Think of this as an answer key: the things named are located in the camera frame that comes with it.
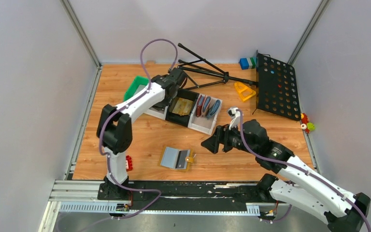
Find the yellow leather card holder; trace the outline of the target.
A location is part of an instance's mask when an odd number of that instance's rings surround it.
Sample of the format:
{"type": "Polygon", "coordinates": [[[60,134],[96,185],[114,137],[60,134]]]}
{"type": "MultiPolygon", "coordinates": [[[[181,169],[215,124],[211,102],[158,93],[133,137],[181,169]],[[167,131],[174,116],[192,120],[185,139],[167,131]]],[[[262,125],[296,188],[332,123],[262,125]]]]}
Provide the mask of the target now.
{"type": "Polygon", "coordinates": [[[191,149],[164,147],[158,165],[175,171],[186,172],[195,161],[196,154],[191,149]]]}

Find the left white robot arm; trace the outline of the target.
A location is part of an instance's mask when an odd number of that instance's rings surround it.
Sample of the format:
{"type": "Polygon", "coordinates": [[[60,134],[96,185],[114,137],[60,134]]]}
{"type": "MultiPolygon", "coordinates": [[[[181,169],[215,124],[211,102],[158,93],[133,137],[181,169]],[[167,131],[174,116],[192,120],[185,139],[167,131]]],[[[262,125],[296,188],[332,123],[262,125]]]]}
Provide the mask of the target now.
{"type": "Polygon", "coordinates": [[[132,125],[140,115],[157,105],[168,106],[186,82],[188,75],[179,68],[166,75],[157,75],[128,100],[102,109],[97,136],[99,150],[106,157],[107,174],[104,178],[104,192],[117,199],[123,199],[133,191],[127,187],[126,151],[133,139],[132,125]]]}

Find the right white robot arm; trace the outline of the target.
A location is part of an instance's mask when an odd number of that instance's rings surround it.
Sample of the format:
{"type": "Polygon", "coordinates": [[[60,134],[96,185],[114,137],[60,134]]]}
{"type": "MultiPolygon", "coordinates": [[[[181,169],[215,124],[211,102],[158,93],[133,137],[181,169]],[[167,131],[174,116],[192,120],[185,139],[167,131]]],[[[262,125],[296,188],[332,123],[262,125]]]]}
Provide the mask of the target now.
{"type": "Polygon", "coordinates": [[[240,128],[229,124],[218,126],[201,146],[212,152],[238,149],[251,153],[257,163],[274,174],[265,174],[258,187],[267,197],[299,208],[323,223],[331,232],[358,232],[367,220],[371,199],[364,193],[354,194],[321,176],[284,145],[271,140],[256,120],[240,128]]]}

